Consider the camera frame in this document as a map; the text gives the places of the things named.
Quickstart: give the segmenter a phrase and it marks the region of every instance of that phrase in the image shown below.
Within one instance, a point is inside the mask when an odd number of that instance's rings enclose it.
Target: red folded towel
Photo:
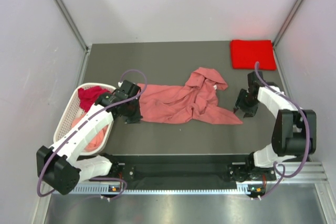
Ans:
[[[147,85],[140,97],[143,120],[154,123],[185,123],[191,119],[211,124],[242,124],[232,112],[218,107],[217,90],[228,85],[215,69],[199,68],[185,86]]]
[[[96,99],[103,93],[109,92],[107,89],[102,89],[100,86],[94,86],[89,89],[78,89],[78,98],[80,99],[79,106],[88,112]]]
[[[261,70],[277,69],[270,40],[232,40],[230,49],[234,69],[254,69],[256,61]]]

